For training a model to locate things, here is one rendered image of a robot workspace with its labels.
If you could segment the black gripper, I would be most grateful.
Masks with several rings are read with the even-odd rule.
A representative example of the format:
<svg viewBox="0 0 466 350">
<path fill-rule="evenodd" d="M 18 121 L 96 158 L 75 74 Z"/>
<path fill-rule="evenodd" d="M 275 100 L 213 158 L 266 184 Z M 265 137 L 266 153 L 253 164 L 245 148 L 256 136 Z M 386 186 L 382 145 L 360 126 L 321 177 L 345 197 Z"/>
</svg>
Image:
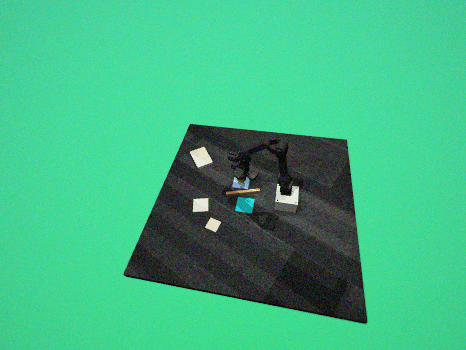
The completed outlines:
<svg viewBox="0 0 466 350">
<path fill-rule="evenodd" d="M 249 165 L 250 165 L 250 163 L 249 163 Z M 246 172 L 246 175 L 245 175 L 245 178 L 244 178 L 244 179 L 248 178 L 249 180 L 254 181 L 254 180 L 258 177 L 258 173 L 256 173 L 255 171 L 252 172 L 251 170 L 249 170 L 249 169 L 250 169 L 249 165 L 246 166 L 246 167 L 243 167 L 243 166 L 240 165 L 240 162 L 237 161 L 237 163 L 234 162 L 234 163 L 231 165 L 231 168 L 232 168 L 233 170 L 235 170 L 236 167 L 239 168 L 239 166 L 240 166 L 241 169 L 242 169 L 242 170 L 244 169 L 245 172 Z"/>
</svg>

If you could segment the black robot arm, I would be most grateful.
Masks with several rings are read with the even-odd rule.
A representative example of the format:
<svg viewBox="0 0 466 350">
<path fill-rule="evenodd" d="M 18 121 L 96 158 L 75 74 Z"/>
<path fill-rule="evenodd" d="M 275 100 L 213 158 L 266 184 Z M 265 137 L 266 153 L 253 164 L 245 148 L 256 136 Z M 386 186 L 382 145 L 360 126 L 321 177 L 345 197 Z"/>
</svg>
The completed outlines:
<svg viewBox="0 0 466 350">
<path fill-rule="evenodd" d="M 277 144 L 276 148 L 273 149 L 270 144 Z M 272 154 L 275 154 L 279 161 L 279 169 L 280 173 L 277 177 L 277 180 L 280 185 L 280 192 L 281 195 L 288 195 L 291 196 L 292 184 L 294 180 L 291 178 L 290 173 L 288 173 L 287 169 L 287 150 L 288 150 L 288 143 L 280 140 L 280 139 L 269 139 L 266 138 L 263 141 L 260 141 L 251 146 L 243 146 L 241 150 L 236 153 L 230 150 L 228 155 L 228 160 L 236 162 L 240 160 L 240 165 L 246 167 L 251 162 L 252 157 L 251 154 L 261 151 L 263 149 L 267 149 Z M 246 172 L 245 170 L 239 168 L 234 172 L 234 177 L 238 180 L 243 180 L 245 178 Z"/>
</svg>

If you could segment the tan flat bar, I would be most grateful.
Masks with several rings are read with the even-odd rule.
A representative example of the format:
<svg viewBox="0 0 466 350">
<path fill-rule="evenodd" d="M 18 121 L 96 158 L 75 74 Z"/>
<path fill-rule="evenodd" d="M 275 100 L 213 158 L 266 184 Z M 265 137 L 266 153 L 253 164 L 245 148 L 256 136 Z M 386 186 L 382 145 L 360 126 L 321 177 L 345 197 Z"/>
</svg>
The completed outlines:
<svg viewBox="0 0 466 350">
<path fill-rule="evenodd" d="M 226 196 L 251 194 L 251 193 L 260 193 L 260 188 L 258 188 L 258 189 L 249 189 L 249 190 L 230 191 L 230 192 L 226 192 Z"/>
</svg>

